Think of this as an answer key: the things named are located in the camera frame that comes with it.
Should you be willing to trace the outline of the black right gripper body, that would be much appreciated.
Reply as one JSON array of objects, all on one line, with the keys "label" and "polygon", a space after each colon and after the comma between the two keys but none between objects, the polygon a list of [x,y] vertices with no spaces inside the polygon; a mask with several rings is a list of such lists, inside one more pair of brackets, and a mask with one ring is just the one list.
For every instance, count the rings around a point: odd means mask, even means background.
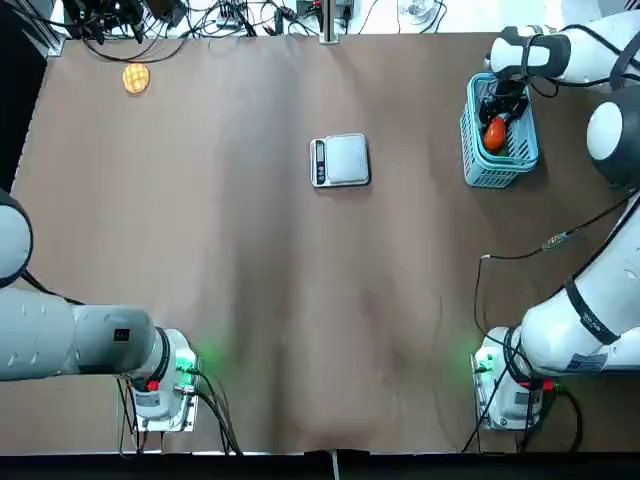
[{"label": "black right gripper body", "polygon": [[494,97],[498,100],[517,100],[527,98],[527,84],[517,80],[499,80],[494,89]]}]

